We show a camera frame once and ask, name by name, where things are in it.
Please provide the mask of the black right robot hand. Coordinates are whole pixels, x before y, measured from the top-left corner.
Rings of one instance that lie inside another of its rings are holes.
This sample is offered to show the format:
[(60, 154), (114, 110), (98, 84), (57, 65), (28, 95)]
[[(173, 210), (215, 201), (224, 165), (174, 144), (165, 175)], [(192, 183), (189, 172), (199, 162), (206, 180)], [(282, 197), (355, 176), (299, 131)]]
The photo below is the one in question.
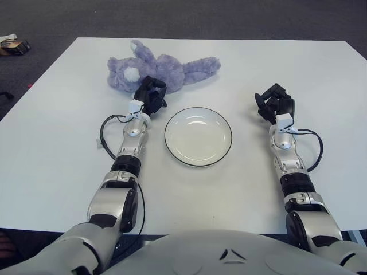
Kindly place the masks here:
[(274, 84), (262, 95), (255, 93), (258, 114), (271, 124), (276, 124), (276, 115), (290, 114), (294, 118), (295, 100), (279, 84)]

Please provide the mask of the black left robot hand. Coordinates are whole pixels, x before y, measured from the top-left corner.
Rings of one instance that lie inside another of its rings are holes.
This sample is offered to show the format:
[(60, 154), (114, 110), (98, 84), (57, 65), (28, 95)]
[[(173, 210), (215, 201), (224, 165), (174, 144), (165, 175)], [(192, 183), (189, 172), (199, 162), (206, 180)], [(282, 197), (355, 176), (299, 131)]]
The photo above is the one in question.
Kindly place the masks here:
[(167, 85), (165, 82), (146, 76), (141, 86), (134, 94), (134, 99), (143, 102), (142, 112), (150, 116), (162, 107), (167, 107), (165, 94)]

